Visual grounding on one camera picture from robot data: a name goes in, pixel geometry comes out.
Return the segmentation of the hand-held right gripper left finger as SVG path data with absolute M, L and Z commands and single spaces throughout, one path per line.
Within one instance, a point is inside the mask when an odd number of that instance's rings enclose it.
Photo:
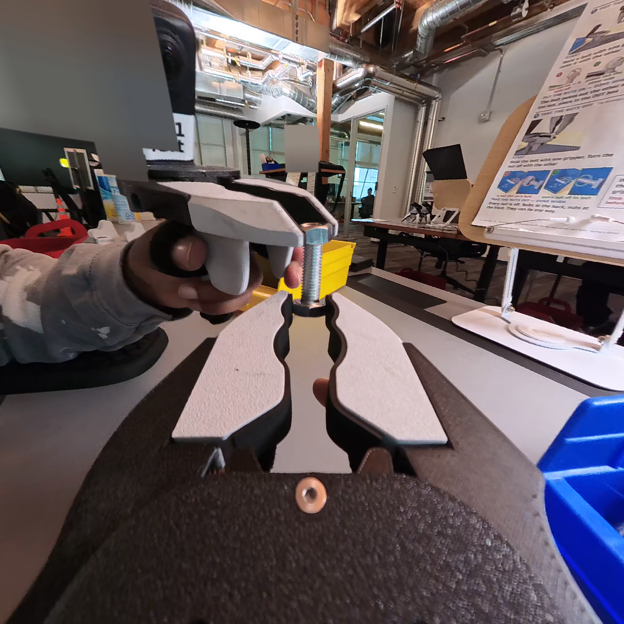
M 290 400 L 292 296 L 278 291 L 218 335 L 172 431 L 177 442 L 228 442 Z

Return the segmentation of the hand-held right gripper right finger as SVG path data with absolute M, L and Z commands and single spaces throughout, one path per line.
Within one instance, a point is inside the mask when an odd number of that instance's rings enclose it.
M 335 405 L 392 446 L 448 442 L 401 338 L 347 297 L 328 296 L 330 328 L 338 337 L 332 369 Z

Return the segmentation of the silver hex bolt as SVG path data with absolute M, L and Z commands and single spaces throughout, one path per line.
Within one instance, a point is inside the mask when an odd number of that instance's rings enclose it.
M 303 256 L 301 296 L 293 300 L 292 311 L 301 317 L 318 317 L 325 314 L 326 303 L 321 297 L 323 244 L 306 244 Z

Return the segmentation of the person's left forearm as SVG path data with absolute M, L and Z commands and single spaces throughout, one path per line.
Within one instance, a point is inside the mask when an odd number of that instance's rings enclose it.
M 2 244 L 1 365 L 116 350 L 172 320 L 126 284 L 129 246 L 80 243 L 53 259 Z

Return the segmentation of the wooden desk black legs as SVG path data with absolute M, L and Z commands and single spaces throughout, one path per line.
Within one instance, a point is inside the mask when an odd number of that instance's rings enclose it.
M 437 227 L 432 225 L 419 225 L 407 221 L 393 222 L 375 219 L 354 219 L 351 221 L 351 224 L 355 223 L 363 225 L 364 236 L 379 240 L 375 262 L 376 268 L 378 269 L 385 268 L 387 246 L 389 243 L 402 244 L 415 248 L 416 243 L 414 240 L 416 238 L 426 237 L 469 240 L 478 243 L 465 236 L 458 225 L 448 223 Z M 488 291 L 497 266 L 499 252 L 499 246 L 488 245 L 479 279 L 477 280 L 475 289 L 473 289 L 475 291 L 473 298 L 480 303 L 485 303 L 488 298 Z

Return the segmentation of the blue white wipes canister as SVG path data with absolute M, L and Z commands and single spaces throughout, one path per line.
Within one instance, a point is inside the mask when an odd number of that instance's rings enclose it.
M 96 177 L 98 191 L 104 206 L 106 218 L 113 222 L 117 221 L 118 215 L 113 200 L 113 190 L 109 181 L 109 176 L 101 169 L 95 169 L 94 175 Z

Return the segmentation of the small black panel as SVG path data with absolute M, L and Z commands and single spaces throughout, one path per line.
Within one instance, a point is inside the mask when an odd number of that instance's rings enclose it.
M 423 152 L 434 181 L 466 180 L 462 147 L 460 144 L 431 148 Z

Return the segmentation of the small wooden board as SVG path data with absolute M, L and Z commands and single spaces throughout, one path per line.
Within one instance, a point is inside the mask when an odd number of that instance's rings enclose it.
M 434 180 L 432 183 L 433 205 L 436 210 L 461 211 L 472 189 L 468 179 Z

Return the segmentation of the black office chair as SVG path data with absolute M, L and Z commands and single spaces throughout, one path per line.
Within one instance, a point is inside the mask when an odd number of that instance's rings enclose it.
M 469 240 L 435 237 L 416 238 L 414 242 L 416 243 L 415 249 L 421 254 L 418 270 L 421 270 L 423 258 L 431 256 L 436 259 L 435 267 L 441 269 L 439 277 L 451 285 L 453 289 L 475 295 L 474 290 L 461 285 L 457 280 L 449 277 L 446 271 L 450 262 L 461 264 L 464 262 L 463 258 L 473 259 L 483 256 L 488 250 L 488 245 Z

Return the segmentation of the white stand rod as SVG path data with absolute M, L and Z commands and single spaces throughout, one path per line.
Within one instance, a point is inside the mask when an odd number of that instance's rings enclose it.
M 518 248 L 510 248 L 501 300 L 501 318 L 507 319 L 512 312 L 512 295 L 519 256 Z

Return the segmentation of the red box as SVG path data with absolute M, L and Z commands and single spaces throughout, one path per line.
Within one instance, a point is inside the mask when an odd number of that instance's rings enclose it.
M 574 313 L 567 302 L 551 297 L 519 303 L 515 311 L 574 331 L 579 331 L 583 324 L 581 316 Z

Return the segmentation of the black jacket yellow print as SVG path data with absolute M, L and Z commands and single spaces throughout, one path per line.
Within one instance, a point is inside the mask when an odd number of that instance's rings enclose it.
M 17 187 L 1 181 L 1 228 L 5 239 L 21 238 L 31 227 L 42 223 L 43 217 L 37 207 Z

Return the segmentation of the printed instruction poster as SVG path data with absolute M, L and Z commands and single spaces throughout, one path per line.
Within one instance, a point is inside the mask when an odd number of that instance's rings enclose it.
M 473 225 L 623 231 L 623 1 L 589 1 Z

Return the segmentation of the silver ventilation duct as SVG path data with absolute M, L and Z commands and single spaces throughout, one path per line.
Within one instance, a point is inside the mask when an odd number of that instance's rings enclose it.
M 198 101 L 244 110 L 257 109 L 264 99 L 284 97 L 316 113 L 321 51 L 213 14 L 194 22 L 193 28 Z
M 426 164 L 423 154 L 433 143 L 442 101 L 433 84 L 413 81 L 365 64 L 333 84 L 332 113 L 344 119 L 363 117 L 386 106 L 375 215 L 403 216 L 423 197 Z
M 416 58 L 426 58 L 430 54 L 438 28 L 464 17 L 486 3 L 487 1 L 436 1 L 431 4 L 417 25 L 417 39 L 413 50 Z

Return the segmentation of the wooden support post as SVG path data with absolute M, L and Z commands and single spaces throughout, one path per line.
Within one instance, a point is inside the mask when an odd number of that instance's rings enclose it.
M 319 160 L 330 160 L 330 135 L 332 127 L 332 85 L 334 62 L 323 58 L 316 71 L 316 126 L 319 136 Z

